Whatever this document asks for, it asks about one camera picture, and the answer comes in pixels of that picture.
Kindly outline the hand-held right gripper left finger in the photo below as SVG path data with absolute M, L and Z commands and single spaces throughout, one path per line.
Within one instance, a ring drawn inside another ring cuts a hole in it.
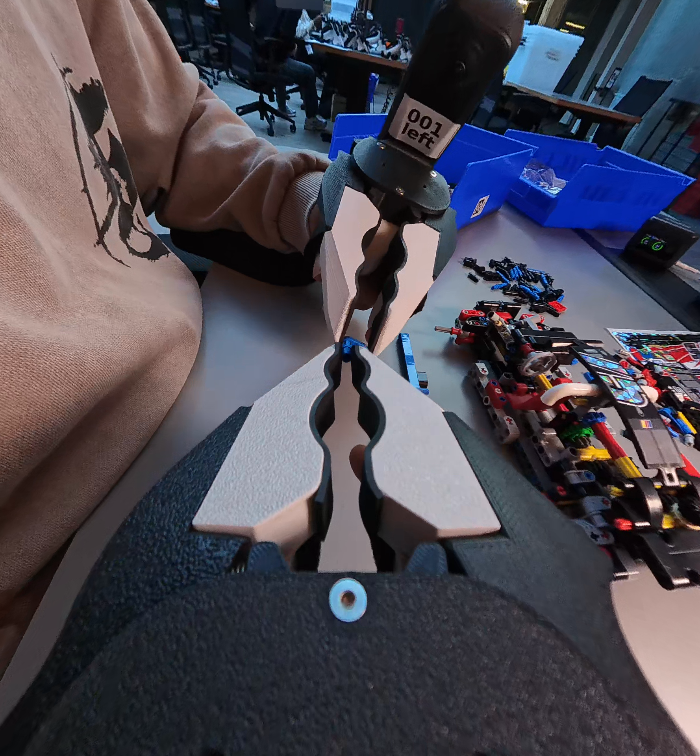
M 333 514 L 330 451 L 342 378 L 339 344 L 258 398 L 192 520 L 198 532 L 276 544 L 296 571 L 314 572 Z

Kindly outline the clear bag of lego parts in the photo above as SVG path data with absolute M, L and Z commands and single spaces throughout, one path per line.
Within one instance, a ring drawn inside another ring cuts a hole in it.
M 535 158 L 527 162 L 521 178 L 552 195 L 559 194 L 567 184 L 565 179 L 556 175 L 552 167 Z

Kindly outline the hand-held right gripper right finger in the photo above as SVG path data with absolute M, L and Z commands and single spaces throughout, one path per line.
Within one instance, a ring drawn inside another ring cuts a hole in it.
M 352 347 L 367 434 L 359 510 L 376 570 L 401 570 L 423 543 L 498 533 L 500 521 L 445 412 L 369 349 Z

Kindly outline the blue storage bin with tag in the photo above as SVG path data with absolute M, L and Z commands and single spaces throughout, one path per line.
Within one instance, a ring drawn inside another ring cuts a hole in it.
M 388 114 L 343 114 L 336 117 L 329 158 L 349 154 L 357 140 L 378 137 Z M 450 192 L 455 228 L 477 222 L 499 210 L 534 147 L 474 126 L 460 128 L 433 168 Z

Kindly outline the person's left hand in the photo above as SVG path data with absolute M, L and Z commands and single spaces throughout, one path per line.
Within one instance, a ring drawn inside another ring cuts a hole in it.
M 326 239 L 322 242 L 317 258 L 318 267 L 315 275 L 316 280 L 322 281 L 326 315 L 330 314 L 331 308 L 339 306 L 346 305 L 350 310 L 364 311 L 376 305 L 381 296 L 383 279 L 386 276 L 383 272 L 383 261 L 388 255 L 390 243 L 399 230 L 399 226 L 384 219 L 375 229 L 370 229 L 367 233 L 369 241 L 364 242 L 364 264 L 358 266 L 353 260 L 350 262 L 345 260 L 348 255 L 342 255 L 336 249 L 331 233 L 326 233 Z M 352 301 L 340 296 L 346 293 L 346 286 L 343 278 L 337 278 L 336 273 L 342 274 L 344 271 L 355 274 L 356 293 Z

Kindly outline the person's left forearm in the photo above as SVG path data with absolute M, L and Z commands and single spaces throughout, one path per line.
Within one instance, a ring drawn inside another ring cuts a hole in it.
M 279 150 L 200 83 L 170 187 L 154 214 L 190 232 L 244 232 L 279 252 L 304 252 L 317 233 L 317 200 L 329 160 L 312 150 Z

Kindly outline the black device with green display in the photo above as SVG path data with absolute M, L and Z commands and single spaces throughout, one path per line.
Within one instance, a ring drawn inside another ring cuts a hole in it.
M 634 232 L 622 258 L 647 269 L 664 271 L 680 261 L 700 239 L 700 233 L 666 213 L 652 216 Z

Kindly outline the shiny sticker sheet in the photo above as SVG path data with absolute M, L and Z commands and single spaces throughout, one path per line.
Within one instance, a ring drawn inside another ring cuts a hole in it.
M 653 362 L 686 373 L 695 379 L 696 386 L 700 389 L 699 332 L 610 328 L 607 332 L 619 345 L 619 355 L 632 364 L 641 377 L 643 363 Z

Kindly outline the wooden workbench with parts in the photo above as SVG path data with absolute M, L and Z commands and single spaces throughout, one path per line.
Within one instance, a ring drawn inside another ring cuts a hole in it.
M 332 54 L 399 70 L 404 70 L 413 56 L 411 40 L 403 34 L 388 37 L 369 2 L 358 3 L 345 14 L 338 7 L 322 14 L 303 10 L 297 40 L 308 54 Z

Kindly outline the long blue lego beam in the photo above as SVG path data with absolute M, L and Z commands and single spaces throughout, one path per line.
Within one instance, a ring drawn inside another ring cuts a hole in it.
M 402 366 L 402 374 L 404 378 L 412 385 L 414 389 L 417 389 L 424 395 L 428 395 L 428 392 L 423 392 L 418 385 L 416 373 L 418 370 L 413 354 L 413 348 L 411 343 L 411 337 L 407 333 L 400 333 L 398 336 L 398 353 Z

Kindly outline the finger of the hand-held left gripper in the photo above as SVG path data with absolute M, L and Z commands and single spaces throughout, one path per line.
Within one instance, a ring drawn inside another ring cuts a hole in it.
M 320 245 L 319 268 L 326 324 L 335 343 L 343 340 L 360 296 L 367 263 L 365 248 L 383 223 L 378 209 L 360 191 L 344 188 L 332 227 Z
M 440 233 L 424 223 L 402 224 L 390 243 L 391 271 L 368 324 L 367 346 L 381 354 L 425 299 L 433 284 Z

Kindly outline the pile of black blue pins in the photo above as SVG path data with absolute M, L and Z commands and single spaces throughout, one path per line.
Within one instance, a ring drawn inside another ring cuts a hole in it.
M 491 291 L 536 315 L 560 317 L 568 310 L 565 291 L 557 287 L 553 276 L 543 270 L 509 257 L 490 259 L 486 265 L 472 257 L 463 257 L 460 262 L 469 270 L 468 279 L 472 282 L 490 284 Z

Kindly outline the black mesh office chair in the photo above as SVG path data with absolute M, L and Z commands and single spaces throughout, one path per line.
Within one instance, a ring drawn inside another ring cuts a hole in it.
M 672 83 L 673 80 L 655 80 L 647 76 L 640 76 L 631 89 L 612 109 L 630 116 L 643 118 Z M 617 122 L 601 123 L 595 132 L 593 142 L 600 149 L 605 146 L 620 149 L 632 128 L 632 125 Z

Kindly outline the partly built lego car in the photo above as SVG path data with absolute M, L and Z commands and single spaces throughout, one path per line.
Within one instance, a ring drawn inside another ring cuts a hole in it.
M 617 580 L 645 566 L 664 589 L 700 587 L 700 472 L 674 438 L 683 415 L 667 413 L 640 363 L 494 301 L 435 331 L 472 350 L 496 439 Z

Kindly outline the white plastic storage box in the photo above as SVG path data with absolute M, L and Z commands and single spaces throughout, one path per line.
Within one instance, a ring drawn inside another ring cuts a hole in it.
M 525 24 L 521 43 L 506 68 L 505 83 L 553 91 L 582 43 L 582 36 Z

